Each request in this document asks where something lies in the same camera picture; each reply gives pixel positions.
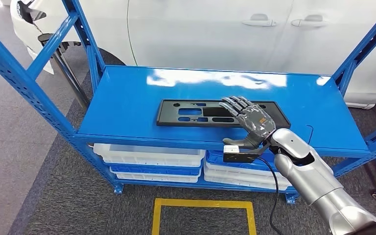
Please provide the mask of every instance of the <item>black plastic panel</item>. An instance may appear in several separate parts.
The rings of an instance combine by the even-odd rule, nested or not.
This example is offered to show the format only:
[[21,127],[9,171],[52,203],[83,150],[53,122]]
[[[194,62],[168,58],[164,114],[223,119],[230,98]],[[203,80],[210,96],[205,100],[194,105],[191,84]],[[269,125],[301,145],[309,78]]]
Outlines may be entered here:
[[[164,99],[159,106],[158,126],[240,127],[230,113],[221,108],[221,100]],[[290,128],[290,122],[274,101],[253,101],[275,121],[277,128]]]

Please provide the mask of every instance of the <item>tiled floor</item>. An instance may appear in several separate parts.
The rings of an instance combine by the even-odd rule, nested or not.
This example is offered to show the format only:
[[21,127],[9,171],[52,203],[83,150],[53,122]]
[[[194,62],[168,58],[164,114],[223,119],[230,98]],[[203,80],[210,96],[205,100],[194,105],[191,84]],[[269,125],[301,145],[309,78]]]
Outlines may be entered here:
[[[24,67],[31,63],[13,31],[8,7],[0,7],[0,40]],[[88,71],[82,66],[87,64],[85,52],[71,48],[66,58],[72,57],[70,66],[78,78],[84,78]],[[42,72],[37,83],[67,113],[73,96],[66,81]],[[52,127],[0,77],[0,235],[7,234],[55,136]]]

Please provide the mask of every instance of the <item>shelf foot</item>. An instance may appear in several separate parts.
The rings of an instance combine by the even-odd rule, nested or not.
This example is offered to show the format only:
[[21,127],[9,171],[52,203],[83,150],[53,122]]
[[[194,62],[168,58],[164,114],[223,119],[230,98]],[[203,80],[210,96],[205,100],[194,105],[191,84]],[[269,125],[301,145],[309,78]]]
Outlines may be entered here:
[[123,186],[124,184],[117,184],[114,186],[114,193],[115,194],[122,194],[123,193]]
[[286,198],[287,204],[295,204],[296,198],[299,197],[299,194],[298,193],[286,193],[284,196]]

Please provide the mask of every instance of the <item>black cable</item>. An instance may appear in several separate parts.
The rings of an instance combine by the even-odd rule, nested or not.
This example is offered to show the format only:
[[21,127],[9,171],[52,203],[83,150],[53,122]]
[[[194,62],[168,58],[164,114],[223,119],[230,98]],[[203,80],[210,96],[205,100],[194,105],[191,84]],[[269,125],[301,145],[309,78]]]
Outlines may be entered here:
[[278,179],[276,177],[275,171],[273,170],[273,168],[271,167],[271,165],[265,159],[263,159],[262,157],[257,157],[257,159],[259,159],[260,161],[264,162],[269,167],[270,171],[273,174],[273,178],[275,178],[275,183],[276,183],[276,198],[275,198],[275,203],[273,204],[272,212],[270,212],[269,223],[270,223],[270,227],[272,227],[272,229],[274,231],[276,231],[279,235],[283,235],[283,233],[278,228],[276,228],[276,226],[273,224],[273,214],[275,212],[276,205],[278,204],[278,198],[279,198],[279,184],[278,184]]

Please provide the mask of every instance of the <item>car door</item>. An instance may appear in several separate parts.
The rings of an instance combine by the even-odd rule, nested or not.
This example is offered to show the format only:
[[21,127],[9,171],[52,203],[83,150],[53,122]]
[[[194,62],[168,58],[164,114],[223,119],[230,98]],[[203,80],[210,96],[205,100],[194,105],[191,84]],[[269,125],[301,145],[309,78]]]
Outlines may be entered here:
[[271,71],[332,74],[376,23],[376,0],[294,0]]
[[130,0],[140,66],[263,71],[292,0]]

